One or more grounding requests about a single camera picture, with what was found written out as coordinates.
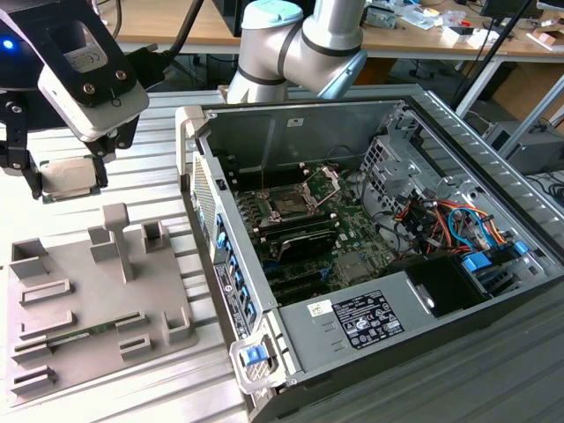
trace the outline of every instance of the white label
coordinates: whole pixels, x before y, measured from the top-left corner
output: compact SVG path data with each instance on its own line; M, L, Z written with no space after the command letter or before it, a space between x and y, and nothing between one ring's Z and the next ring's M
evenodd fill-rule
M331 307L331 300L324 300L314 302L313 304L308 304L308 309L312 317L324 315L325 313L330 313L331 311L333 311L333 308Z
M294 126L303 125L303 117L288 119L288 128L293 128Z
M75 71L86 73L101 68L108 60L102 50L95 44L65 53L70 66Z
M395 328L396 326L399 326L399 322L397 320L395 320L394 322L388 323L388 329Z

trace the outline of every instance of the warning label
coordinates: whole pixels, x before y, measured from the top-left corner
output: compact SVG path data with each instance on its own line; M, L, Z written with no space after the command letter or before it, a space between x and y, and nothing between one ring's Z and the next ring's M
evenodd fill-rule
M333 311L357 350L404 331L382 291L333 304Z

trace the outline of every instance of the wooden desk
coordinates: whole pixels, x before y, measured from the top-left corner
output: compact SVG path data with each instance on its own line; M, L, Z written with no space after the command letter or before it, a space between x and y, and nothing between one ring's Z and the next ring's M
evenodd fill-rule
M435 4L438 0L425 0L422 4ZM161 49L169 48L188 11L190 0L122 0L123 23L118 36L124 51L131 51L147 44L158 43ZM115 22L115 6L112 0L101 7L103 17L110 24ZM466 6L446 0L435 6L438 11L465 11L467 19L476 27L482 27L477 12ZM472 87L457 113L464 115L503 62L564 63L564 54L545 50L527 36L527 31L516 29L516 36L505 41L496 57L488 64L480 79ZM229 32L223 18L212 0L204 5L190 32L182 53L236 54L239 52L239 38ZM442 40L441 28L424 31L399 19L397 29L364 28L364 49L370 57L474 60L478 49L468 44L447 45Z

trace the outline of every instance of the blue led light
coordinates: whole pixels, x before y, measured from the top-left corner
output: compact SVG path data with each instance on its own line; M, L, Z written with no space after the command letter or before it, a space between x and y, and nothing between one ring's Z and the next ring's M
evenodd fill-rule
M12 50L14 47L16 47L14 41L11 40L2 40L2 46L7 50Z

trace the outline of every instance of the label sticker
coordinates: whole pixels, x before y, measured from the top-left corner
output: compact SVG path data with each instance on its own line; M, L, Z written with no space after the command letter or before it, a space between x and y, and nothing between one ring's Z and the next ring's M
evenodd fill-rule
M303 125L303 117L288 119L288 128L293 128L301 125Z
M331 311L333 311L333 309L331 308L331 300L324 300L314 302L313 304L308 304L308 310L312 317L330 313Z
M108 62L106 55L95 44L70 51L65 53L64 56L69 61L70 66L80 73L87 73L101 68Z
M218 264L213 266L213 269L215 270L215 276L219 282L223 301L229 313L229 319L231 320L232 326L235 328L236 336L238 339L244 339L249 335L250 330L241 311L241 305L237 300L236 291L231 285L231 278L229 277L227 267L224 264Z
M404 331L382 291L365 293L334 304L333 311L352 348L357 350Z

